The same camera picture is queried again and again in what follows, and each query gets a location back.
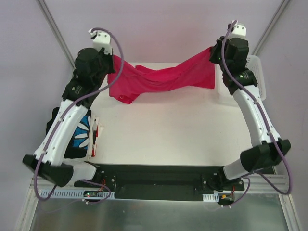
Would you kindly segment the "pink t shirt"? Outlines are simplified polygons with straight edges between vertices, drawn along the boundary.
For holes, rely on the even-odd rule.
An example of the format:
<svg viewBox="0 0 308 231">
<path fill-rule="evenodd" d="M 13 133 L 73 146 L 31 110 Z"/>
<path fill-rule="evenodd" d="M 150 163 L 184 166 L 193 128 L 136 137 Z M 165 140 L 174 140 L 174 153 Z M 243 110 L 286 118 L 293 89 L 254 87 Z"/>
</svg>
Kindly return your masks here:
<svg viewBox="0 0 308 231">
<path fill-rule="evenodd" d="M 172 91 L 186 86 L 215 88 L 215 65 L 210 62 L 211 47 L 178 64 L 159 70 L 124 62 L 120 78 L 109 88 L 109 96 L 131 104 L 143 93 Z"/>
</svg>

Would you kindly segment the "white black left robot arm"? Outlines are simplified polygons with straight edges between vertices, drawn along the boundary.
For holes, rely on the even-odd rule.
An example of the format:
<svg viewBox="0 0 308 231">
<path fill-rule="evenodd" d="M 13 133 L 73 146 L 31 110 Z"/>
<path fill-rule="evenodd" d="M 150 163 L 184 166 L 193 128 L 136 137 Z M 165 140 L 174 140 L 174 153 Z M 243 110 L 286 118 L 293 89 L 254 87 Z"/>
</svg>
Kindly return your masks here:
<svg viewBox="0 0 308 231">
<path fill-rule="evenodd" d="M 113 52 L 105 48 L 84 48 L 75 59 L 73 77 L 62 94 L 59 111 L 42 144 L 33 154 L 25 154 L 23 164 L 38 176 L 63 187 L 77 173 L 65 163 L 71 138 L 86 115 L 107 74 L 114 73 Z"/>
</svg>

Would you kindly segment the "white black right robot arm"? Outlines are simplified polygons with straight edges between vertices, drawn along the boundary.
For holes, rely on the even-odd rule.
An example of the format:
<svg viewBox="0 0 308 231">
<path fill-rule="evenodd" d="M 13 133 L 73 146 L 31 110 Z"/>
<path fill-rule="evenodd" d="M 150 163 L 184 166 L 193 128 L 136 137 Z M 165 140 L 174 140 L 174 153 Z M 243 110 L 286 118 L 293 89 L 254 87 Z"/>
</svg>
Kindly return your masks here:
<svg viewBox="0 0 308 231">
<path fill-rule="evenodd" d="M 291 148 L 290 141 L 281 138 L 266 113 L 257 78 L 246 64 L 248 52 L 247 40 L 224 36 L 210 49 L 209 60 L 219 66 L 223 84 L 243 114 L 252 145 L 241 152 L 238 160 L 220 168 L 216 181 L 222 190 L 229 189 L 236 179 L 285 162 Z"/>
</svg>

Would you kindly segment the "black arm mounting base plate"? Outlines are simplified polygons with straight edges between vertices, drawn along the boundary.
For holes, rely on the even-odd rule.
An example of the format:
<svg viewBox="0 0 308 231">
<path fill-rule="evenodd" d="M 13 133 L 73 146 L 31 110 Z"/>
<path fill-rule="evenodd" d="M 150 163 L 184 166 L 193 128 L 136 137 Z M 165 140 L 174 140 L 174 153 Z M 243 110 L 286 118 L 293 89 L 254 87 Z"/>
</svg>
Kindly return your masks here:
<svg viewBox="0 0 308 231">
<path fill-rule="evenodd" d="M 99 164 L 103 183 L 117 199 L 202 201 L 220 166 Z"/>
</svg>

